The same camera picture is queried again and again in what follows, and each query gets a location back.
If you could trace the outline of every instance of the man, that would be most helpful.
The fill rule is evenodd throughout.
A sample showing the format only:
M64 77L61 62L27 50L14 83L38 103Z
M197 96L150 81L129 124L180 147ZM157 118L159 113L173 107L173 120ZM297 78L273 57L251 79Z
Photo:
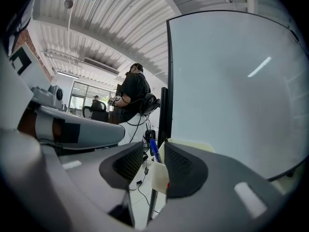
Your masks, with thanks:
M92 111L98 111L98 110L102 110L102 104L101 102L99 102L98 100L98 95L94 96L94 100L92 100L92 105L90 107L90 110Z
M119 145L130 142L140 142L145 128L145 117L140 114L140 104L146 93L150 93L150 87L143 73L143 66L135 63L126 74L126 79L120 88L121 99L113 103L121 110L117 115L119 125L126 129L124 139Z

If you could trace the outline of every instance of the floor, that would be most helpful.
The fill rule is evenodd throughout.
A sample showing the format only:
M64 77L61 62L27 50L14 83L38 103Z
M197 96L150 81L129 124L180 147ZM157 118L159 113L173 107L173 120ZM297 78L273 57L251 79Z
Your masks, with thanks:
M146 168L146 163L143 163L142 168ZM148 202L150 202L151 197L151 179L152 179L152 162L147 161L147 168L149 169L148 174L145 177L144 182L140 186L140 191L147 197ZM145 197L140 194L140 192L136 189L134 191L130 191L131 204L133 210L133 216L135 220L135 228L138 230L143 230L146 228L149 205L145 199ZM159 193L155 205L155 211L160 212L161 209L165 206L166 195L163 193Z

